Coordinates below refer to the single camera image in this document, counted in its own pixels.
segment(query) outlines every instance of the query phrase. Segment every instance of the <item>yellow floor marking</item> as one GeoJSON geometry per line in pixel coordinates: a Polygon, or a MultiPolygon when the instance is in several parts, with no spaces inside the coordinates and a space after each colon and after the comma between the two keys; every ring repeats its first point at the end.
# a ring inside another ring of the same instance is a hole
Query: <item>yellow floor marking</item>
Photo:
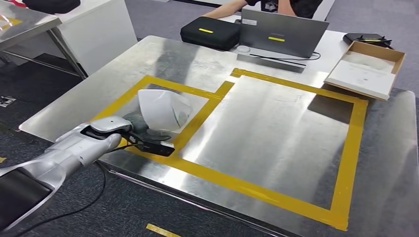
{"type": "Polygon", "coordinates": [[[181,236],[178,236],[177,234],[174,234],[170,231],[167,231],[165,229],[162,229],[162,228],[160,228],[158,226],[155,226],[155,225],[152,225],[150,223],[147,224],[146,229],[151,230],[153,232],[156,232],[156,233],[161,234],[161,235],[166,236],[166,237],[181,237],[181,236]]]}

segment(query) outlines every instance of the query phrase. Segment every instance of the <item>black shirt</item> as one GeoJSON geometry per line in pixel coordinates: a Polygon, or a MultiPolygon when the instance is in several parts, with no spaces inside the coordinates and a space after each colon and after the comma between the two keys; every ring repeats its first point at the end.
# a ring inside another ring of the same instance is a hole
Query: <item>black shirt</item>
{"type": "MultiPolygon", "coordinates": [[[[261,10],[278,12],[278,0],[246,0],[250,6],[260,2],[261,10]]],[[[323,0],[290,0],[294,13],[299,17],[313,18],[323,0]]]]}

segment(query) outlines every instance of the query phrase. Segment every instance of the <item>laptop lid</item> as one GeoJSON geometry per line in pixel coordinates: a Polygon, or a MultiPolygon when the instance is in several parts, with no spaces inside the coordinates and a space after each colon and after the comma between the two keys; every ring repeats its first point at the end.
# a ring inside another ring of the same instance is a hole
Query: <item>laptop lid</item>
{"type": "Polygon", "coordinates": [[[310,58],[329,23],[242,9],[240,45],[310,58]]]}

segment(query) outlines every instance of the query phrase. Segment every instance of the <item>round white device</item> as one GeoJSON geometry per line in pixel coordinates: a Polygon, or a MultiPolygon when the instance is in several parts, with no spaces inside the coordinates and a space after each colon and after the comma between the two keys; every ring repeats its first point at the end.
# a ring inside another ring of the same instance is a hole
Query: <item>round white device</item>
{"type": "Polygon", "coordinates": [[[248,53],[250,52],[250,48],[244,45],[239,45],[237,47],[237,51],[239,51],[240,53],[248,53]]]}

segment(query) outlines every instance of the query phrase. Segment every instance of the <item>yellow label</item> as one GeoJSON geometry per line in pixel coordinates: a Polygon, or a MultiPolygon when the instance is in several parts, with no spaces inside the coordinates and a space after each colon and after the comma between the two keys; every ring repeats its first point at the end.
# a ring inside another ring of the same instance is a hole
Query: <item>yellow label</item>
{"type": "Polygon", "coordinates": [[[207,32],[207,33],[214,33],[214,31],[210,31],[210,30],[206,30],[206,29],[202,29],[202,28],[199,28],[199,30],[203,31],[203,32],[207,32]]]}
{"type": "Polygon", "coordinates": [[[279,41],[279,42],[285,42],[285,39],[281,39],[281,38],[276,38],[276,37],[268,37],[269,40],[275,40],[275,41],[279,41]]]}

